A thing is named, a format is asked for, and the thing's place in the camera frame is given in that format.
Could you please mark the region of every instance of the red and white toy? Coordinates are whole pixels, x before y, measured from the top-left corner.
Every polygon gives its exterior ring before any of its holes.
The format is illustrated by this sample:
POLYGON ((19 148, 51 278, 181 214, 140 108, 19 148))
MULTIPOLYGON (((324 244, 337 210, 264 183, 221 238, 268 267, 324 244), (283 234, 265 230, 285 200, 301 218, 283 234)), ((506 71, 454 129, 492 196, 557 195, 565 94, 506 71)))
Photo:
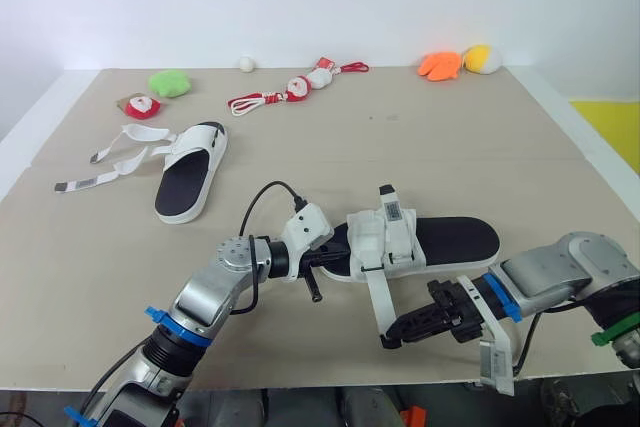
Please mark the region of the red and white toy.
POLYGON ((307 98, 312 89, 321 89, 329 85, 333 76, 342 72, 368 72, 369 66, 362 62, 336 67, 336 63, 322 57, 313 70, 307 75, 294 77, 287 83, 287 90, 282 92, 256 92, 254 94, 231 99, 227 104, 231 114, 236 117, 251 112, 261 105, 275 104, 277 102, 298 102, 307 98))
POLYGON ((144 94, 133 94, 120 99, 116 105, 129 117, 144 120, 158 113, 162 104, 144 94))

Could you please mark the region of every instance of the yellow plush toy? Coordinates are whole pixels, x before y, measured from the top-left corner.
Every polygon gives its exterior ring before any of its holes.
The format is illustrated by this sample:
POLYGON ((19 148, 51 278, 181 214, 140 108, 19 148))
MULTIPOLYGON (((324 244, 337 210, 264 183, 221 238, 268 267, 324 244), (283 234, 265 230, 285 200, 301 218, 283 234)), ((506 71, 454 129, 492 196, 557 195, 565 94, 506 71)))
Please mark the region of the yellow plush toy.
POLYGON ((469 72, 493 74, 502 65, 502 56, 490 45, 474 45, 464 54, 463 64, 469 72))

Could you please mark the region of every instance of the blue cable tie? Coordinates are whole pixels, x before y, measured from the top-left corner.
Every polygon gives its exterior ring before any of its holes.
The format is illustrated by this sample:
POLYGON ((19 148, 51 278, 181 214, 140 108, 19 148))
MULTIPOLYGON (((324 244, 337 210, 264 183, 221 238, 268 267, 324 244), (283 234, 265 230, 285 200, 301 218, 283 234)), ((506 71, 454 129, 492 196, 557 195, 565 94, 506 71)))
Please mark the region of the blue cable tie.
POLYGON ((70 405, 67 405, 64 408, 64 413, 67 414, 67 416, 69 416, 71 420, 77 422, 82 427, 96 427, 98 425, 98 421, 96 419, 87 419, 86 417, 83 417, 80 412, 78 412, 70 405))
POLYGON ((207 339, 206 337, 194 334, 190 330, 185 329, 175 320, 173 320, 171 316, 169 316, 169 314, 167 314, 164 310, 147 307, 144 313, 151 317, 151 320, 154 323, 164 325, 167 329, 169 329, 181 339, 184 339, 187 342, 191 342, 198 347, 209 347, 213 342, 213 340, 211 339, 207 339))
POLYGON ((511 300, 509 294, 507 294, 502 288, 502 284, 500 284, 500 282, 498 282, 498 280, 492 274, 484 274, 482 278, 487 281, 489 287, 491 287, 498 299, 500 299, 500 303, 502 304, 502 308, 504 309, 505 314, 511 317, 514 322, 520 322, 522 320, 520 307, 518 307, 518 304, 511 300))

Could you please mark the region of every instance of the red plush toy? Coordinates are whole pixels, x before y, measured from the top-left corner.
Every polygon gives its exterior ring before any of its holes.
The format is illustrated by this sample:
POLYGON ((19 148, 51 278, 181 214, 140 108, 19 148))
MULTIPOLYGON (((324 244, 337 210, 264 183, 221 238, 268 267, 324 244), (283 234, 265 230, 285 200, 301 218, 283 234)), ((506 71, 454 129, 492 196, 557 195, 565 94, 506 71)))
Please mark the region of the red plush toy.
POLYGON ((136 93, 120 99, 118 107, 129 117, 144 120, 153 117, 160 110, 162 104, 151 97, 136 93))

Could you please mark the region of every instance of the black cable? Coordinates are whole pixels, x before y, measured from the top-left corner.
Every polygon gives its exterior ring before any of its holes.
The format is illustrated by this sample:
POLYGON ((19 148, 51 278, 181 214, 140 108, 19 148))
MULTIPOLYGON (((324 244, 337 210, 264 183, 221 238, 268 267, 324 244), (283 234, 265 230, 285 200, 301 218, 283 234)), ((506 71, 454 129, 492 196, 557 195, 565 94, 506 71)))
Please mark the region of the black cable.
MULTIPOLYGON (((127 352, 122 357, 120 357, 120 359, 118 359, 118 361, 115 364, 113 364, 111 368, 102 375, 102 377, 98 379, 98 382, 96 382, 96 385, 93 386, 93 388, 91 389, 87 397, 84 399, 84 402, 82 402, 82 405, 80 406, 80 410, 78 411, 80 412, 80 415, 84 416, 86 414, 89 408, 89 405, 91 404, 91 401, 94 399, 94 397, 98 393, 98 390, 100 389, 100 387, 103 386, 103 384, 107 381, 107 379, 111 377, 116 370, 122 367, 122 364, 124 364, 127 360, 129 360, 129 358, 133 354, 135 354, 136 350, 138 350, 138 347, 143 345, 147 340, 149 340, 149 337, 146 337, 144 340, 139 342, 135 347, 133 347, 129 352, 127 352)), ((74 422, 73 426, 78 427, 79 426, 78 422, 74 422)))
POLYGON ((5 410, 4 412, 0 412, 0 415, 19 415, 20 417, 29 419, 31 422, 38 425, 39 427, 44 427, 44 424, 42 422, 40 422, 35 417, 30 416, 29 414, 25 414, 24 412, 14 412, 12 410, 5 410))
POLYGON ((522 367, 524 366, 524 361, 527 360, 527 354, 529 353, 529 348, 531 347, 531 341, 533 340, 533 334, 536 331, 536 327, 538 326, 538 322, 540 322, 540 317, 542 317, 542 312, 538 312, 533 316, 533 320, 531 321, 531 326, 529 327, 529 332, 527 332, 527 338, 524 341, 524 346, 522 347, 522 353, 520 354, 520 358, 516 365, 513 366, 513 376, 515 377, 520 373, 522 367))
POLYGON ((240 315, 251 312, 258 305, 258 261, 256 260, 256 243, 253 239, 253 235, 249 236, 249 251, 251 252, 251 273, 253 276, 253 299, 249 307, 244 309, 234 309, 229 315, 240 315))
POLYGON ((567 310, 577 309, 578 307, 582 307, 585 305, 588 299, 578 300, 576 302, 571 302, 570 304, 560 305, 558 307, 549 307, 544 312, 546 314, 557 314, 558 312, 566 312, 567 310))
MULTIPOLYGON (((242 219, 242 224, 240 225, 240 232, 238 233, 238 236, 242 237, 244 235, 244 230, 247 227, 247 222, 249 221, 249 217, 251 216, 251 212, 253 211, 253 207, 256 205, 256 202, 258 202, 258 200, 260 199, 260 197, 262 197, 262 195, 269 190, 271 187, 273 187, 274 185, 279 185, 281 187, 284 187, 293 197, 293 202, 295 204, 295 211, 298 212, 300 209, 302 209, 305 205, 307 205, 307 201, 304 200, 302 197, 300 197, 295 190, 293 190, 289 184, 287 184, 286 182, 283 182, 282 180, 274 180, 272 182, 269 182, 267 185, 265 185, 264 187, 262 187, 258 193, 256 194, 256 196, 253 198, 253 200, 251 201, 251 203, 249 204, 249 207, 247 208, 247 211, 244 214, 244 218, 242 219)), ((251 252, 251 274, 252 274, 252 283, 253 283, 253 299, 251 301, 251 305, 249 307, 245 307, 244 309, 234 309, 231 312, 229 312, 229 315, 240 315, 240 314, 246 314, 251 312, 253 309, 255 309, 256 305, 258 305, 258 264, 256 261, 256 252, 255 252, 255 244, 254 241, 252 240, 252 237, 249 237, 249 247, 252 249, 251 252)))
POLYGON ((256 205, 256 202, 258 201, 258 199, 262 197, 262 194, 264 194, 267 190, 269 190, 274 185, 280 185, 285 189, 287 189, 287 191, 293 197, 294 202, 296 203, 296 212, 299 210, 298 208, 299 206, 300 208, 302 208, 304 207, 304 205, 306 205, 306 201, 302 197, 300 197, 298 194, 296 194, 296 191, 293 190, 291 187, 289 187, 289 184, 287 184, 286 182, 283 182, 281 180, 274 180, 273 182, 269 182, 262 189, 260 189, 260 191, 256 194, 256 196, 253 198, 253 200, 249 204, 249 207, 247 208, 247 211, 244 214, 244 219, 242 219, 242 224, 240 225, 240 233, 238 234, 240 237, 244 235, 244 229, 247 226, 247 221, 249 220, 249 216, 251 215, 251 211, 253 210, 254 205, 256 205))
MULTIPOLYGON (((601 295, 608 297, 633 297, 637 298, 637 291, 629 291, 629 290, 621 290, 618 292, 603 292, 601 295)), ((593 301, 594 297, 588 297, 586 299, 577 300, 570 304, 560 305, 558 307, 549 307, 543 312, 538 312, 531 322, 531 326, 529 327, 529 332, 527 333, 527 338, 524 341, 524 347, 522 348, 522 353, 520 354, 520 358, 518 359, 518 363, 513 366, 513 375, 514 377, 520 373, 522 370, 522 366, 524 365, 524 361, 527 359, 527 354, 529 353, 529 347, 531 347, 531 340, 533 339, 533 334, 536 331, 536 327, 538 326, 538 322, 540 321, 540 317, 543 313, 545 314, 556 314, 559 312, 566 312, 568 310, 577 309, 578 307, 582 307, 583 305, 588 304, 593 301)))
POLYGON ((582 307, 583 305, 587 305, 588 303, 597 300, 599 296, 602 297, 607 297, 607 298, 615 298, 615 297, 623 297, 623 298, 631 298, 631 299, 637 299, 638 298, 638 291, 637 290, 620 290, 617 292, 609 292, 609 291, 604 291, 600 294, 595 294, 591 297, 587 297, 586 299, 582 299, 582 300, 577 300, 575 302, 572 302, 570 304, 565 304, 565 305, 560 305, 558 307, 549 307, 548 309, 545 310, 545 313, 547 314, 557 314, 558 312, 566 312, 567 310, 571 310, 571 309, 576 309, 578 307, 582 307))

